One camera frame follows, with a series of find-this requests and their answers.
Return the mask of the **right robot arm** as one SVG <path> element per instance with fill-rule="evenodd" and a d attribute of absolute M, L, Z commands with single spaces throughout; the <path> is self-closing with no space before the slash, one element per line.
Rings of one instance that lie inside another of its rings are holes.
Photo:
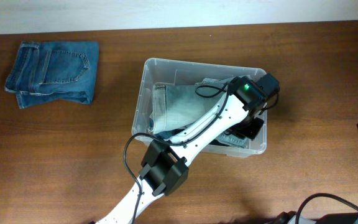
<path fill-rule="evenodd" d="M 354 213 L 332 213 L 327 214 L 317 220 L 310 220 L 301 216 L 301 212 L 306 207 L 307 203 L 315 198 L 330 198 L 337 202 L 347 205 L 354 209 Z M 306 198 L 300 205 L 297 211 L 282 212 L 270 223 L 278 224 L 292 224 L 292 223 L 358 223 L 358 206 L 345 200 L 337 195 L 329 193 L 317 193 Z"/>

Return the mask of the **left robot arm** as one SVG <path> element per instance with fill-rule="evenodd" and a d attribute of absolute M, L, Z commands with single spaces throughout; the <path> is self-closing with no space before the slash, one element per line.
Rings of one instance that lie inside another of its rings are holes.
<path fill-rule="evenodd" d="M 253 140 L 264 121 L 258 116 L 268 110 L 268 101 L 278 98 L 279 82 L 266 74 L 256 82 L 235 77 L 218 92 L 221 99 L 199 120 L 167 140 L 151 136 L 135 184 L 100 223 L 134 223 L 154 201 L 172 194 L 188 178 L 189 166 L 211 141 L 227 132 Z"/>

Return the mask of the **teal blue shirt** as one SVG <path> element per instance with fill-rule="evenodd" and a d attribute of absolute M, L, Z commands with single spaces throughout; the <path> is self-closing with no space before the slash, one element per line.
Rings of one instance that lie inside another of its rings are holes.
<path fill-rule="evenodd" d="M 170 137 L 181 131 L 181 129 L 178 128 L 171 129 L 167 127 L 167 124 L 164 119 L 153 120 L 152 118 L 150 118 L 149 124 L 149 133 L 160 139 L 169 139 Z"/>

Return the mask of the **light blue jeans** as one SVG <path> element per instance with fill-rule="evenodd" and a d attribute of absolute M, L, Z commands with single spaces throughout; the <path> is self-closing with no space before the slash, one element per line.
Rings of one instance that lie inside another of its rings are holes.
<path fill-rule="evenodd" d="M 205 78 L 194 85 L 165 85 L 156 83 L 153 89 L 153 120 L 164 119 L 167 127 L 184 130 L 205 115 L 221 99 L 222 93 L 212 96 L 226 80 Z"/>

